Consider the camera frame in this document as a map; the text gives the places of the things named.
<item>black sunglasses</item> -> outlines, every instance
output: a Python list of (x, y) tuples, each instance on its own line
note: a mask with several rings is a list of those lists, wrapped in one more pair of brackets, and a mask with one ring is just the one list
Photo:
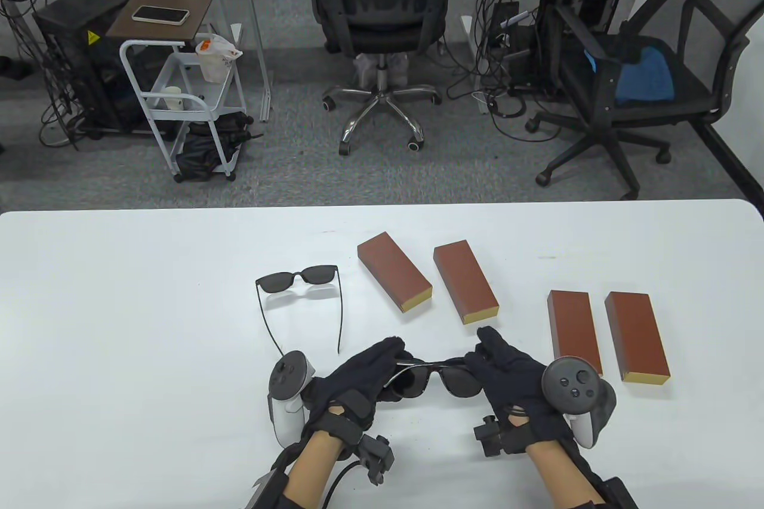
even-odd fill
[(452, 358), (444, 362), (398, 360), (396, 372), (385, 387), (399, 397), (418, 397), (424, 393), (429, 377), (434, 372), (439, 373), (445, 389), (455, 397), (473, 397), (483, 389), (467, 369), (463, 358)]
[(268, 294), (274, 294), (276, 292), (284, 292), (290, 286), (294, 284), (294, 277), (302, 277), (309, 285), (327, 285), (334, 280), (335, 274), (337, 275), (337, 284), (339, 285), (339, 334), (337, 335), (337, 353), (339, 354), (339, 343), (342, 338), (342, 281), (339, 278), (339, 269), (333, 264), (322, 264), (321, 266), (308, 266), (307, 269), (302, 272), (276, 272), (275, 274), (268, 274), (262, 278), (257, 278), (254, 282), (255, 290), (257, 291), (257, 302), (260, 303), (260, 314), (263, 316), (263, 322), (265, 323), (265, 329), (270, 335), (270, 339), (273, 340), (273, 344), (276, 345), (279, 354), (284, 355), (281, 351), (276, 339), (273, 337), (273, 333), (270, 331), (268, 321), (265, 320), (265, 311), (263, 310), (263, 301), (260, 299), (260, 288), (262, 288)]

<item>white metal cart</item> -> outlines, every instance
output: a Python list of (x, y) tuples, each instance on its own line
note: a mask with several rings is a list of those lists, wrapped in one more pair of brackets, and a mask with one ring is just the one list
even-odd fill
[[(238, 44), (241, 37), (241, 24), (232, 24), (231, 31), (234, 43)], [(201, 42), (211, 36), (211, 34), (199, 33), (196, 34), (196, 41)], [(153, 82), (153, 87), (151, 87), (150, 91), (143, 91), (141, 89), (130, 65), (128, 50), (134, 45), (164, 45), (172, 47), (172, 54), (170, 54), (164, 66), (162, 66), (162, 70), (158, 77), (156, 77), (156, 81)], [(210, 126), (210, 133), (215, 141), (215, 148), (218, 150), (221, 160), (221, 165), (216, 167), (213, 173), (225, 173), (226, 179), (234, 181), (236, 179), (234, 169), (236, 168), (238, 155), (241, 151), (241, 145), (238, 146), (231, 160), (227, 160), (220, 143), (218, 130), (215, 127), (215, 121), (229, 113), (243, 113), (246, 118), (246, 124), (251, 125), (254, 122), (252, 117), (247, 115), (247, 103), (245, 102), (244, 92), (241, 91), (241, 80), (239, 79), (236, 61), (231, 62), (226, 80), (221, 84), (213, 84), (205, 81), (202, 77), (199, 56), (196, 53), (183, 53), (178, 49), (183, 47), (183, 45), (185, 45), (184, 42), (129, 39), (120, 47), (119, 58), (122, 60), (122, 65), (125, 66), (125, 72), (130, 79), (138, 102), (175, 181), (178, 183), (183, 181), (183, 174), (180, 172), (175, 158), (183, 151), (183, 143), (186, 141), (191, 122), (206, 122)], [(227, 106), (226, 99), (233, 82), (236, 83), (239, 105)], [(180, 94), (165, 92), (164, 89), (168, 86), (182, 86), (181, 89), (185, 88), (185, 90)], [(178, 111), (170, 110), (167, 106), (167, 99), (182, 100), (184, 109)], [(158, 127), (156, 127), (157, 121), (181, 122), (175, 141), (169, 150)]]

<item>sunglasses frame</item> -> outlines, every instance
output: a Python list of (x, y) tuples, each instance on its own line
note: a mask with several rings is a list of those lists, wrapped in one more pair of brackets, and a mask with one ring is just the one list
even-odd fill
[(469, 372), (469, 370), (467, 369), (467, 366), (464, 364), (463, 358), (451, 358), (451, 359), (442, 360), (439, 362), (417, 362), (415, 360), (396, 360), (396, 366), (403, 366), (403, 368), (399, 370), (398, 372), (395, 372), (395, 374), (393, 374), (393, 377), (390, 378), (387, 381), (387, 383), (385, 383), (384, 387), (389, 387), (390, 384), (392, 384), (404, 372), (409, 372), (409, 370), (412, 370), (413, 368), (418, 368), (418, 367), (427, 368), (428, 374), (427, 374), (427, 379), (425, 380), (425, 385), (422, 388), (422, 391), (420, 392), (420, 394), (414, 397), (418, 397), (425, 393), (425, 390), (427, 389), (427, 385), (429, 384), (429, 378), (435, 372), (437, 372), (438, 375), (440, 376), (440, 381), (442, 381), (443, 387), (445, 387), (446, 391), (449, 392), (451, 395), (458, 397), (450, 389), (448, 389), (448, 384), (446, 383), (445, 378), (443, 378), (443, 371), (447, 370), (448, 368), (460, 368)]
[[(305, 276), (304, 276), (305, 271), (309, 271), (310, 269), (316, 269), (319, 267), (327, 267), (327, 268), (334, 269), (334, 272), (332, 274), (332, 279), (328, 280), (327, 282), (308, 282), (308, 280), (305, 280)], [(275, 337), (273, 337), (273, 332), (270, 331), (270, 326), (268, 326), (268, 321), (265, 319), (265, 310), (263, 309), (263, 300), (260, 297), (260, 288), (262, 288), (260, 283), (262, 283), (262, 281), (265, 280), (266, 278), (273, 276), (274, 274), (289, 274), (289, 273), (288, 272), (286, 273), (271, 272), (270, 274), (266, 274), (263, 277), (257, 278), (257, 280), (254, 282), (254, 289), (257, 291), (257, 302), (260, 305), (260, 316), (263, 317), (263, 324), (265, 324), (265, 329), (268, 331), (268, 335), (270, 335), (270, 339), (273, 341), (273, 345), (276, 346), (276, 349), (278, 349), (279, 354), (281, 354), (281, 356), (283, 357), (284, 352), (281, 350), (281, 346), (279, 346), (278, 342), (276, 342)], [(265, 289), (263, 289), (263, 291), (266, 294), (278, 294), (279, 292), (286, 292), (290, 288), (292, 288), (292, 286), (294, 285), (294, 278), (296, 276), (302, 278), (303, 282), (305, 282), (306, 285), (314, 285), (314, 286), (328, 285), (329, 283), (333, 282), (335, 277), (337, 278), (337, 285), (339, 286), (339, 334), (337, 335), (337, 353), (339, 354), (339, 345), (340, 345), (340, 341), (342, 340), (342, 322), (344, 318), (343, 316), (344, 303), (342, 301), (342, 280), (339, 277), (339, 266), (336, 266), (336, 264), (314, 264), (314, 266), (308, 266), (305, 269), (302, 269), (302, 271), (300, 272), (292, 272), (291, 274), (292, 274), (292, 280), (289, 282), (289, 286), (284, 288), (284, 290), (268, 292)]]

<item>chair base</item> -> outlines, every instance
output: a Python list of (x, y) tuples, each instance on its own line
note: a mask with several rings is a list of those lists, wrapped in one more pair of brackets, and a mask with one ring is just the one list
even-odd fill
[(549, 183), (552, 182), (552, 173), (554, 170), (575, 159), (578, 155), (587, 151), (587, 149), (594, 147), (595, 144), (601, 144), (601, 146), (605, 148), (605, 151), (608, 152), (608, 155), (613, 160), (613, 163), (615, 163), (616, 168), (629, 187), (629, 192), (623, 195), (621, 200), (634, 200), (639, 197), (639, 181), (636, 179), (634, 171), (631, 169), (631, 165), (629, 165), (629, 160), (623, 152), (623, 148), (620, 146), (621, 143), (639, 144), (640, 146), (658, 149), (658, 153), (655, 155), (655, 161), (660, 165), (666, 165), (671, 162), (671, 144), (668, 141), (646, 137), (644, 135), (637, 135), (636, 133), (624, 129), (609, 129), (605, 132), (592, 133), (586, 130), (581, 121), (575, 117), (556, 115), (544, 111), (538, 112), (527, 122), (526, 130), (531, 133), (537, 132), (538, 125), (541, 122), (546, 122), (547, 124), (557, 125), (558, 127), (564, 127), (565, 129), (585, 134), (582, 139), (573, 144), (567, 151), (552, 159), (546, 166), (546, 169), (537, 175), (535, 182), (541, 187), (549, 186)]
[(323, 96), (322, 102), (326, 111), (332, 111), (336, 108), (334, 97), (363, 97), (365, 103), (360, 110), (350, 116), (347, 120), (344, 129), (342, 130), (342, 136), (339, 141), (339, 154), (350, 154), (350, 138), (358, 124), (368, 113), (378, 105), (387, 105), (395, 113), (398, 114), (403, 122), (409, 126), (412, 131), (412, 136), (409, 139), (408, 148), (411, 151), (420, 151), (425, 144), (425, 134), (422, 130), (422, 125), (418, 123), (416, 119), (406, 113), (398, 101), (396, 96), (412, 97), (414, 100), (429, 99), (434, 105), (440, 105), (442, 103), (442, 97), (437, 87), (431, 85), (410, 85), (408, 87), (388, 87), (387, 85), (387, 62), (384, 55), (380, 56), (380, 64), (377, 66), (377, 86), (371, 90), (358, 89), (357, 87), (342, 87), (336, 85), (327, 89)]

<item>yellow end of block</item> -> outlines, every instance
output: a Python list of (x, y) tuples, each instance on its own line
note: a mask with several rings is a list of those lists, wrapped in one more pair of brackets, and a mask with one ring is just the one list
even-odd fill
[(432, 286), (425, 290), (422, 294), (417, 294), (417, 296), (404, 302), (401, 306), (401, 312), (408, 312), (413, 307), (422, 304), (422, 302), (428, 300), (429, 298), (432, 298)]
[(661, 374), (641, 374), (639, 372), (627, 372), (627, 375), (623, 376), (623, 381), (628, 381), (632, 384), (652, 384), (654, 386), (662, 386), (671, 376)]
[(481, 310), (480, 312), (473, 312), (472, 314), (465, 315), (461, 319), (461, 323), (472, 324), (473, 322), (477, 322), (478, 320), (493, 318), (494, 316), (498, 314), (499, 314), (499, 307), (494, 306), (493, 308), (486, 308), (485, 310)]

